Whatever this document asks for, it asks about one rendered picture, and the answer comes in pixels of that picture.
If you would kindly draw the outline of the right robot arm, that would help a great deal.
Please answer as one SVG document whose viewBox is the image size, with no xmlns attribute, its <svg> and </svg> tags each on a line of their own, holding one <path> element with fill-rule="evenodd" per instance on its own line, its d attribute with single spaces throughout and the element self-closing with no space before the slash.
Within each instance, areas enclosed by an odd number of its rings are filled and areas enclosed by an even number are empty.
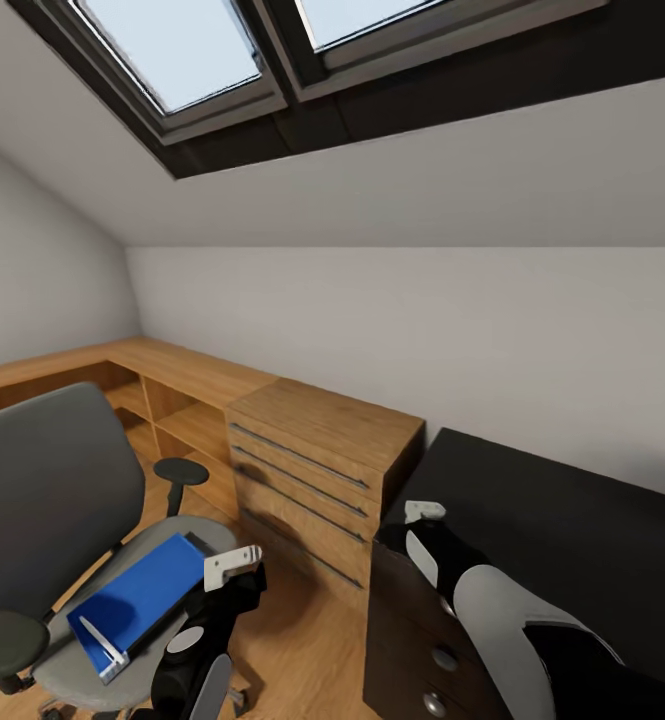
<svg viewBox="0 0 665 720">
<path fill-rule="evenodd" d="M 514 720 L 665 720 L 665 682 L 631 669 L 580 622 L 450 534 L 438 502 L 380 527 L 447 600 Z"/>
</svg>

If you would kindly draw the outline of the swivel chair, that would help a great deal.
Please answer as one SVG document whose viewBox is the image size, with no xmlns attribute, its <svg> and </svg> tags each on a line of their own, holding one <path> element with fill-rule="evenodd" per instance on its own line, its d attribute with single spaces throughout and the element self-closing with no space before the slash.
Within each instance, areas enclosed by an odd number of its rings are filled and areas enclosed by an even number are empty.
<svg viewBox="0 0 665 720">
<path fill-rule="evenodd" d="M 63 720 L 54 708 L 62 702 L 93 711 L 91 720 L 130 720 L 151 699 L 164 648 L 188 619 L 181 611 L 103 685 L 69 613 L 176 533 L 207 557 L 240 547 L 220 521 L 178 514 L 184 486 L 205 483 L 206 467 L 167 457 L 153 471 L 172 481 L 167 518 L 121 545 L 141 521 L 146 475 L 101 387 L 75 383 L 0 410 L 0 687 L 14 695 L 38 684 L 51 695 L 41 720 Z M 249 711 L 247 691 L 231 687 L 226 696 L 237 717 Z"/>
</svg>

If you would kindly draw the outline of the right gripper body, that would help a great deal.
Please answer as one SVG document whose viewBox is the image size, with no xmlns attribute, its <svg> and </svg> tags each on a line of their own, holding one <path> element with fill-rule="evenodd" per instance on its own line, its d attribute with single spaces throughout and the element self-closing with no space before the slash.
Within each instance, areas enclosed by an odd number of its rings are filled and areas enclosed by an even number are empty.
<svg viewBox="0 0 665 720">
<path fill-rule="evenodd" d="M 388 523 L 385 526 L 388 550 L 407 552 L 406 535 L 408 530 L 414 528 L 414 526 L 415 523 Z"/>
</svg>

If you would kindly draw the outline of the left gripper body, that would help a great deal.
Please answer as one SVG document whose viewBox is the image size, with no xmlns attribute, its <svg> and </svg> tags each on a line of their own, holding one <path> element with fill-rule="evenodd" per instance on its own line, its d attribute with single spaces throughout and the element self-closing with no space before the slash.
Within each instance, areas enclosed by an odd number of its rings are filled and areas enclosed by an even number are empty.
<svg viewBox="0 0 665 720">
<path fill-rule="evenodd" d="M 218 604 L 230 612 L 232 624 L 235 626 L 239 613 L 256 609 L 259 606 L 259 592 L 254 571 L 231 577 L 224 587 L 215 589 L 215 591 L 206 592 L 205 586 L 200 584 L 188 592 L 185 596 L 185 603 L 190 618 L 194 618 L 204 606 Z"/>
</svg>

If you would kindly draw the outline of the folder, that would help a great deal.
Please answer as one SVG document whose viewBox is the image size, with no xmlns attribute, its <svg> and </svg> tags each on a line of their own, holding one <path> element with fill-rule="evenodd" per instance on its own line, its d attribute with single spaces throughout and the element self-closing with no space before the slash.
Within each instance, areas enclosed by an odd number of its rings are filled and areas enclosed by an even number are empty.
<svg viewBox="0 0 665 720">
<path fill-rule="evenodd" d="M 186 610 L 185 596 L 206 576 L 206 558 L 176 533 L 67 615 L 71 631 L 103 685 Z M 78 618 L 88 620 L 98 634 L 120 650 L 124 664 L 112 664 L 110 654 L 102 650 Z"/>
</svg>

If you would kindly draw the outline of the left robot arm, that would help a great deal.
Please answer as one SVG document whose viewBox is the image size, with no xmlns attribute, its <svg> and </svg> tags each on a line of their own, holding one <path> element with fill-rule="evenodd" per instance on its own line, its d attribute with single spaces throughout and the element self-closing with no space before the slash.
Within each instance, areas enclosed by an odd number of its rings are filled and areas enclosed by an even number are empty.
<svg viewBox="0 0 665 720">
<path fill-rule="evenodd" d="M 258 562 L 259 546 L 206 558 L 202 584 L 185 596 L 188 619 L 164 648 L 151 686 L 153 709 L 138 708 L 130 720 L 216 720 L 227 694 L 232 659 L 226 651 L 239 613 L 259 606 L 267 590 L 265 566 L 227 575 Z"/>
</svg>

